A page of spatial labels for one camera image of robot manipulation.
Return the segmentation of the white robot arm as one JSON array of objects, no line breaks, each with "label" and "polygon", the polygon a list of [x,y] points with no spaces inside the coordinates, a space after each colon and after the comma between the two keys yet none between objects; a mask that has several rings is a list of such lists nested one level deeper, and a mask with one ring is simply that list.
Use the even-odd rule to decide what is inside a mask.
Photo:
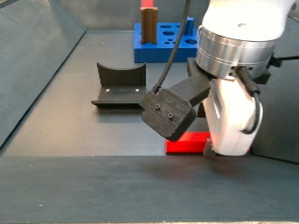
[{"label": "white robot arm", "polygon": [[203,107],[207,156],[248,152],[263,119],[253,79],[267,70],[296,0],[209,0],[197,30],[196,65],[209,74]]}]

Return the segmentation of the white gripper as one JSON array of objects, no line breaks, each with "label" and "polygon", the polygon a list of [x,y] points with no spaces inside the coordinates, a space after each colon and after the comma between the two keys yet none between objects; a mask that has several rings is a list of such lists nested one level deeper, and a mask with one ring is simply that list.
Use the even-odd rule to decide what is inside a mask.
[{"label": "white gripper", "polygon": [[243,156],[256,137],[243,130],[252,127],[256,105],[239,79],[209,81],[209,94],[203,100],[213,151],[224,156]]}]

